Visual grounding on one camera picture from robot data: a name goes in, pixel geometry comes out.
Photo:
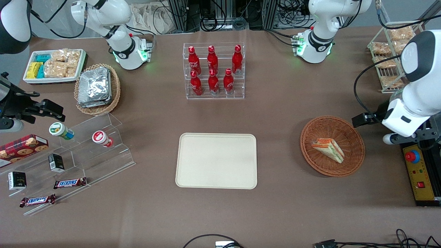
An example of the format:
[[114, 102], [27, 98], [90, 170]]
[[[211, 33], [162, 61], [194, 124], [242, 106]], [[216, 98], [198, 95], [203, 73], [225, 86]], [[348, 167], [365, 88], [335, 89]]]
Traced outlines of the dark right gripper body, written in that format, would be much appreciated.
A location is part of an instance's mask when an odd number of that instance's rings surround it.
[[36, 92], [25, 92], [9, 82], [1, 81], [1, 96], [1, 118], [35, 122], [36, 118], [28, 114], [26, 109], [34, 107], [36, 102], [31, 98], [37, 96]]

